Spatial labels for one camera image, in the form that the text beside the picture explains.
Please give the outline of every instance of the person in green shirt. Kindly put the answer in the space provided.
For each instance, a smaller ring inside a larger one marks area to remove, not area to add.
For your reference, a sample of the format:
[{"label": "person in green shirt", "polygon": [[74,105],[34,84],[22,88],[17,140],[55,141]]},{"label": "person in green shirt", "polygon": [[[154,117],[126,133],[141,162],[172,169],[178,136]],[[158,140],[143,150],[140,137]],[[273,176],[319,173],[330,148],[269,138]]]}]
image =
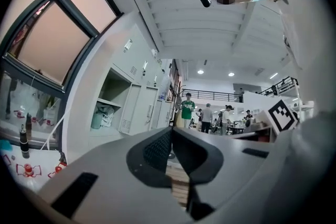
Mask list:
[{"label": "person in green shirt", "polygon": [[191,93],[186,94],[187,100],[182,102],[182,119],[184,120],[184,127],[189,128],[191,113],[195,110],[195,103],[190,100]]}]

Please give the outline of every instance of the ceiling light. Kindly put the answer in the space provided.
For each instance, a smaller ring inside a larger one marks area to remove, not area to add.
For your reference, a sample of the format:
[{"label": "ceiling light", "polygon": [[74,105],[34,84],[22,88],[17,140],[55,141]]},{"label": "ceiling light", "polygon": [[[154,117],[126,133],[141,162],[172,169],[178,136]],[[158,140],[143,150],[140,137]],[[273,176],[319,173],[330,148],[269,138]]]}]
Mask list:
[{"label": "ceiling light", "polygon": [[270,77],[269,79],[272,79],[274,78],[278,73],[275,73],[272,77]]}]

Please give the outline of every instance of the shelf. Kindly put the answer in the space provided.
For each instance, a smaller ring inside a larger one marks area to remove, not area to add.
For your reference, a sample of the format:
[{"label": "shelf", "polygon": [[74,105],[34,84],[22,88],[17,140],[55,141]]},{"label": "shelf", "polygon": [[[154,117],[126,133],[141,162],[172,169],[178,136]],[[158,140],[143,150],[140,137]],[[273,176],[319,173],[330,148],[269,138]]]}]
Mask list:
[{"label": "shelf", "polygon": [[97,102],[103,103],[103,104],[109,104],[111,106],[116,106],[117,108],[121,108],[121,105],[117,104],[117,103],[113,103],[111,101],[107,101],[101,98],[98,98]]},{"label": "shelf", "polygon": [[[302,105],[301,106],[301,111],[306,111],[306,110],[310,110],[310,109],[313,109],[314,107],[311,106],[311,105]],[[298,112],[299,111],[299,106],[294,106],[292,108],[295,112]]]},{"label": "shelf", "polygon": [[101,127],[100,129],[93,129],[90,128],[90,137],[95,137],[95,136],[112,136],[112,135],[120,135],[119,131],[114,128],[113,126],[111,127]]}]

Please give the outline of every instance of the open shelf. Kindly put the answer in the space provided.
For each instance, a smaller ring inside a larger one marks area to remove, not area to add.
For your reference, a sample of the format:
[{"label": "open shelf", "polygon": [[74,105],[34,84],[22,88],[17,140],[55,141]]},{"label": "open shelf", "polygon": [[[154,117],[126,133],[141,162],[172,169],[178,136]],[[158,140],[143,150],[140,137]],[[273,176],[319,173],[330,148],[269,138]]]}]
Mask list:
[{"label": "open shelf", "polygon": [[100,129],[90,128],[90,136],[111,136],[111,135],[120,135],[120,133],[113,126],[101,127]]},{"label": "open shelf", "polygon": [[101,99],[101,98],[98,98],[97,102],[104,103],[104,104],[109,104],[111,106],[116,106],[117,108],[121,108],[121,105],[119,105],[117,103],[114,103],[114,102],[111,102],[111,101]]}]

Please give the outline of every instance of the green shirt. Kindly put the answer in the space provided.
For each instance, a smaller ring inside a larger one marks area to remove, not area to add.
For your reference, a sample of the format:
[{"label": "green shirt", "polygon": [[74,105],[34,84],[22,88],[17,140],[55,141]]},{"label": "green shirt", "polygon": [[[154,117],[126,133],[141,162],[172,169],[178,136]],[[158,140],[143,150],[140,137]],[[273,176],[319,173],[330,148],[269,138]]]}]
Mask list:
[{"label": "green shirt", "polygon": [[182,102],[182,118],[191,120],[191,112],[195,110],[195,103],[193,101],[185,100]]}]

